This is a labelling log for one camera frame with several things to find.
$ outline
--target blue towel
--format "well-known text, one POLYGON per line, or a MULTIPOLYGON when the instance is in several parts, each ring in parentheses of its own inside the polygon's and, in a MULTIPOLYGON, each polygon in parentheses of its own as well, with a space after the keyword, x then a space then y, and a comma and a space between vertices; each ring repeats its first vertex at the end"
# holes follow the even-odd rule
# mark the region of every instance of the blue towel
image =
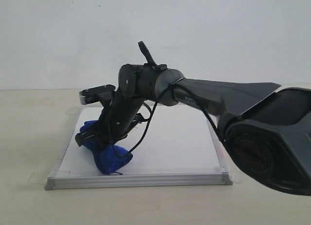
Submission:
MULTIPOLYGON (((80 128, 80 132, 84 132, 87 128, 89 128, 96 121, 86 121, 84 125, 80 128)), ((96 167, 102 174, 112 174, 115 173, 118 169, 124 167, 128 164, 133 155, 129 154, 127 157, 119 158, 116 156, 115 151, 113 150, 113 146, 109 145, 104 150, 99 151, 96 147, 96 143, 94 141, 90 141, 85 143, 84 146, 88 148, 94 157, 94 161, 96 167)), ((116 151, 120 156, 125 155, 128 151, 120 146, 115 145, 116 151)))

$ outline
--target white wall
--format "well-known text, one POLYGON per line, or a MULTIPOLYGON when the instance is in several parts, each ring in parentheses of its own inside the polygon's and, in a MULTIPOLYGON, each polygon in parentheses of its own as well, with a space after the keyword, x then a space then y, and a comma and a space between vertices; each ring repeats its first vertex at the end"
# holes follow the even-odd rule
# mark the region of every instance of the white wall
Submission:
POLYGON ((311 82, 311 0, 0 0, 0 89, 117 83, 125 63, 188 78, 311 82))

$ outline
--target table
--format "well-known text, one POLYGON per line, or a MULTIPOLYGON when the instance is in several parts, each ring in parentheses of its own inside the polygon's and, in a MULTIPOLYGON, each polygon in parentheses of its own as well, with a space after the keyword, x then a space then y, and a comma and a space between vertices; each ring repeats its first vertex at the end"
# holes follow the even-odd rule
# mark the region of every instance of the table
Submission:
POLYGON ((0 91, 0 224, 300 225, 311 197, 280 193, 241 173, 233 186, 45 191, 80 107, 79 90, 0 91))

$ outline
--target black robotic arm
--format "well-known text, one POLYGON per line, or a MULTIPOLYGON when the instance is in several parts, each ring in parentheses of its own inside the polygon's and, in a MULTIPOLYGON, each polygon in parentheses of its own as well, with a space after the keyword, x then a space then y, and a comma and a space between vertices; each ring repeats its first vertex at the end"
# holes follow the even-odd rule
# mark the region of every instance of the black robotic arm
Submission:
POLYGON ((80 92, 82 104, 101 102, 104 108, 92 127, 76 135, 78 145, 95 140, 105 148, 126 138, 138 123, 146 121, 148 128, 157 104, 184 103, 202 110, 244 173, 277 191, 311 195, 311 91, 276 92, 281 85, 275 83, 187 79, 157 65, 144 43, 138 45, 147 63, 123 65, 116 91, 105 85, 80 92), (146 100, 155 102, 148 119, 138 113, 146 100), (216 116, 217 126, 209 114, 216 116))

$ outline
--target robotic arm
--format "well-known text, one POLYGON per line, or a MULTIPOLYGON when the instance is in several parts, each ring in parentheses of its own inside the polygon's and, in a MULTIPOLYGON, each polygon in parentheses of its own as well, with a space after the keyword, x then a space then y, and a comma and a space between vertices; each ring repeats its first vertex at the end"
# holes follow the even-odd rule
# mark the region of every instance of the robotic arm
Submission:
POLYGON ((123 65, 117 90, 105 85, 80 92, 82 104, 100 102, 104 108, 92 127, 76 135, 79 146, 95 140, 98 148, 105 148, 146 121, 145 135, 157 104, 183 103, 202 110, 245 174, 277 191, 311 195, 310 90, 276 92, 281 85, 275 83, 187 79, 176 69, 157 65, 145 44, 141 41, 138 45, 147 63, 123 65), (155 102, 148 119, 138 113, 146 100, 155 102), (217 126, 210 114, 217 118, 217 126))

